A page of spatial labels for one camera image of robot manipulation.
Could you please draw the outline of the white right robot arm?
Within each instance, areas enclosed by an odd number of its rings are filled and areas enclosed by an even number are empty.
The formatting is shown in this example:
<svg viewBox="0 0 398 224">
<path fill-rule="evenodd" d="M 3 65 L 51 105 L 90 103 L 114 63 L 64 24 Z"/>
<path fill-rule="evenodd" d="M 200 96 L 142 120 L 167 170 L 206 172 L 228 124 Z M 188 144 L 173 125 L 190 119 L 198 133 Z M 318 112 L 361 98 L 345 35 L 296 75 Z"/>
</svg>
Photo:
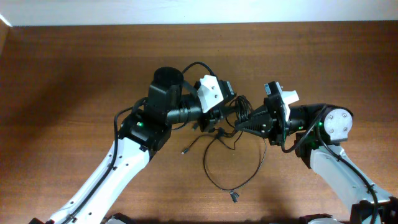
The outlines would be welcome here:
<svg viewBox="0 0 398 224">
<path fill-rule="evenodd" d="M 284 153 L 296 153 L 349 210 L 350 223 L 397 223 L 397 197 L 373 182 L 341 145 L 352 127 L 348 108 L 312 104 L 287 109 L 279 98 L 266 98 L 235 122 L 238 131 L 268 139 Z"/>
</svg>

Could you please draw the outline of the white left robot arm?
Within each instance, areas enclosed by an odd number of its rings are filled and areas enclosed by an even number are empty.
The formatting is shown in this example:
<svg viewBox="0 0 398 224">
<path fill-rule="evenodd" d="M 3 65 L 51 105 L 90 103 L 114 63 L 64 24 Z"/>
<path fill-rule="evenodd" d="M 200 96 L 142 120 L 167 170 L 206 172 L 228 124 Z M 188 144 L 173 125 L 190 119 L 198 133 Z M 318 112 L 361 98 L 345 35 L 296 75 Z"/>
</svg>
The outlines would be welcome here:
<svg viewBox="0 0 398 224">
<path fill-rule="evenodd" d="M 180 70 L 158 68 L 148 95 L 125 109 L 122 122 L 118 118 L 123 112 L 115 115 L 114 141 L 106 157 L 47 223 L 101 223 L 128 183 L 168 141 L 172 126 L 211 121 L 210 115 L 232 92 L 230 82 L 213 72 L 191 85 Z"/>
</svg>

